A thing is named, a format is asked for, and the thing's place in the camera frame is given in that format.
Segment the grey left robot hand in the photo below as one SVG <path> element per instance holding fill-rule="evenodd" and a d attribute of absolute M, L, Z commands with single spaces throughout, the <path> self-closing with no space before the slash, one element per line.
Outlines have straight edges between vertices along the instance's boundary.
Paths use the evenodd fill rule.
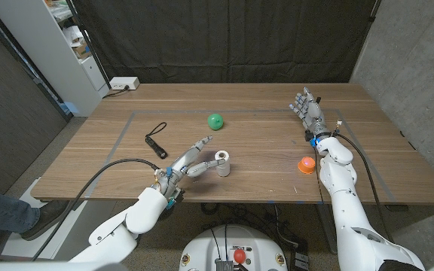
<path fill-rule="evenodd" d="M 151 185 L 151 188 L 160 192 L 167 199 L 176 198 L 181 193 L 178 183 L 185 176 L 194 178 L 210 168 L 225 165 L 227 160 L 218 158 L 217 160 L 203 161 L 194 166 L 203 147 L 211 140 L 212 136 L 209 135 L 197 141 L 186 152 L 177 157 L 169 168 L 156 172 L 156 182 Z"/>

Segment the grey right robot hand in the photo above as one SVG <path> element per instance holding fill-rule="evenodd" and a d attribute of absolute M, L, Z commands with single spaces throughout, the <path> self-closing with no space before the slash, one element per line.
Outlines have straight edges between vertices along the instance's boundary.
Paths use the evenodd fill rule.
<path fill-rule="evenodd" d="M 326 126 L 325 117 L 319 103 L 307 87 L 304 87 L 303 93 L 296 94 L 295 101 L 289 105 L 289 108 L 302 121 L 306 142 L 311 142 L 312 140 L 318 142 L 331 135 Z"/>

